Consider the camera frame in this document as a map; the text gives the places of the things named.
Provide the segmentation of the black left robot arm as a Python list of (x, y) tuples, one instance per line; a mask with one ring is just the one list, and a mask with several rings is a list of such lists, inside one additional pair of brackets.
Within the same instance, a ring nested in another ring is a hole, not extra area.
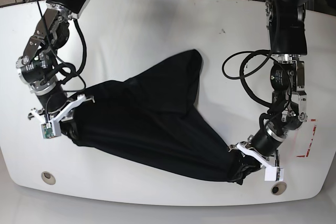
[[(240, 179), (248, 174), (265, 170), (266, 181), (281, 181), (278, 147), (290, 131), (298, 130), (307, 120), (305, 91), (305, 63), (301, 60), (308, 52), (305, 36), (306, 2), (308, 0), (269, 0), (266, 5), (270, 49), (247, 51), (239, 67), (239, 80), (248, 96), (268, 110), (259, 117), (259, 130), (248, 140), (230, 145), (229, 150), (244, 159), (239, 169)], [(272, 100), (257, 97), (246, 82), (245, 66), (255, 56), (272, 60), (270, 84)]]

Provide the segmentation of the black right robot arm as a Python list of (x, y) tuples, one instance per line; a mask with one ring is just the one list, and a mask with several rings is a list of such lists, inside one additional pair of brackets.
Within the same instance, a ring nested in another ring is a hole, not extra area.
[[(78, 19), (90, 0), (46, 0), (47, 9), (34, 34), (30, 37), (23, 55), (16, 61), (16, 69), (22, 82), (39, 100), (42, 108), (32, 109), (29, 119), (37, 118), (44, 139), (66, 135), (75, 139), (78, 135), (74, 120), (75, 109), (93, 101), (85, 89), (74, 91), (69, 97), (63, 86), (72, 78), (79, 78), (87, 61), (87, 45)], [(77, 69), (61, 60), (57, 51), (69, 38), (69, 22), (73, 21), (82, 43), (82, 61)]]

